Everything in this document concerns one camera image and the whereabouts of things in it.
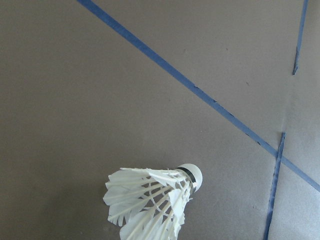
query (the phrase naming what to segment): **badminton shuttlecock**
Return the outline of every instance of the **badminton shuttlecock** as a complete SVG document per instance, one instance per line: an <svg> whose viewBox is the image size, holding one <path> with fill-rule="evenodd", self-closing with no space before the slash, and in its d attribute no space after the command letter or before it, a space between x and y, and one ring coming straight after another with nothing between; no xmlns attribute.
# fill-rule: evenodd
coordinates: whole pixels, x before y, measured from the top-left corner
<svg viewBox="0 0 320 240"><path fill-rule="evenodd" d="M121 168L105 184L108 221L123 226L121 240L176 240L190 194L201 184L200 169L190 163L174 170Z"/></svg>

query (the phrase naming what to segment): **blue painter's tape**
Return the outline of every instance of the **blue painter's tape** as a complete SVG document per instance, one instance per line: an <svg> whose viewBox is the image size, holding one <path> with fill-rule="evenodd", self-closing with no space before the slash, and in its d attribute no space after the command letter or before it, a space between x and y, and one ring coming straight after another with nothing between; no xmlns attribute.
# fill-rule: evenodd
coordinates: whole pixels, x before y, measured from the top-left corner
<svg viewBox="0 0 320 240"><path fill-rule="evenodd" d="M172 65L170 65L166 60L164 60L161 56L159 56L156 52L154 52L150 47L144 44L139 38L133 35L130 31L128 31L124 26L118 23L115 19L113 19L109 14L103 11L99 6L97 6L91 0L77 0L81 3L85 8L87 8L90 12L96 15L99 19L101 19L104 23L110 26L113 30L115 30L118 34L124 37L128 42L134 45L137 49L139 49L142 53L148 56L151 60L153 60L156 64L158 64L161 68L167 71L171 76L173 76L176 80L182 83L186 88L188 88L191 92L197 95L200 99L202 99L205 103L215 109L218 113L224 116L227 120L229 120L234 126L248 135L252 140L254 140L257 144L267 150L270 154L272 154L275 158L278 156L278 151L275 150L272 146L269 145L265 140L263 140L259 135L257 135L254 131L248 128L245 124L243 124L238 118L233 116L230 112L228 112L224 107L222 107L216 100L207 95L204 91L202 91L199 87L197 87L192 81L186 78L182 73L180 73L177 69L175 69ZM306 180L311 186L317 189L320 192L320 185L317 184L314 180L302 172L297 166L295 166L288 159L283 157L282 162L291 170L293 170L296 174Z"/></svg>
<svg viewBox="0 0 320 240"><path fill-rule="evenodd" d="M308 1L309 0L304 0L304 2L303 2L302 14L301 14L301 19L300 19L300 27L299 27L299 35L298 35L298 42L296 44L296 53L295 53L295 60L294 60L292 75L296 75L298 68L299 68L299 57L300 57L300 50L301 50L301 44L302 44L302 35L304 34L304 26L305 26L305 20L306 20Z"/></svg>
<svg viewBox="0 0 320 240"><path fill-rule="evenodd" d="M278 177L279 177L279 171L280 171L280 166L281 166L281 161L282 161L282 155L283 155L283 151L284 151L284 147L285 147L285 139L286 139L286 133L283 132L282 136L281 136L281 140L280 140L277 158L275 161L275 166L274 166L274 174L273 174L273 178L272 178L269 206L268 206L268 212L267 212L267 216L266 216L266 223L265 223L263 240L268 240L268 237L269 237L269 229L270 229L270 225L271 225L271 221L272 221L272 215L274 213L274 205L275 205Z"/></svg>

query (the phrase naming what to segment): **white shuttlecock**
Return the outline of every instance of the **white shuttlecock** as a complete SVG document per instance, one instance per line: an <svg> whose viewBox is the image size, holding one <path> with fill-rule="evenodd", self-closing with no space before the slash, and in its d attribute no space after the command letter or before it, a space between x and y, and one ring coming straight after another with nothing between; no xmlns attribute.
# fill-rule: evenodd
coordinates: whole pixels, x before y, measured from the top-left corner
<svg viewBox="0 0 320 240"><path fill-rule="evenodd" d="M190 194L202 179L200 169L190 163L174 170L121 168L105 184L108 221L124 225L121 240L176 240Z"/></svg>

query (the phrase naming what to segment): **gray floor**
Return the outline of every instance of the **gray floor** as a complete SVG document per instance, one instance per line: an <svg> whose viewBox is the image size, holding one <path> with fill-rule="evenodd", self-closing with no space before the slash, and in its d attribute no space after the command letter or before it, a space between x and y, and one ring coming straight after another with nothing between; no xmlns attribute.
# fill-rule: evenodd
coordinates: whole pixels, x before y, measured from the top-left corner
<svg viewBox="0 0 320 240"><path fill-rule="evenodd" d="M116 1L101 8L320 183L320 3ZM120 167L194 163L183 240L262 239L275 158L77 1L2 1L0 239L120 239ZM320 193L282 165L271 240L320 239Z"/></svg>

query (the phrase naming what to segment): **shuttlecock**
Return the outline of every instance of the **shuttlecock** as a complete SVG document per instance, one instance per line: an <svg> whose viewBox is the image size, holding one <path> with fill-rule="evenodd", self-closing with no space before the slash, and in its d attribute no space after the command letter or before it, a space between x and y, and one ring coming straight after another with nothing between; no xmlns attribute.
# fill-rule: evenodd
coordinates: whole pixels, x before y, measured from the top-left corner
<svg viewBox="0 0 320 240"><path fill-rule="evenodd" d="M123 226L121 240L176 240L185 206L202 179L200 169L190 163L174 170L120 168L105 184L108 221Z"/></svg>

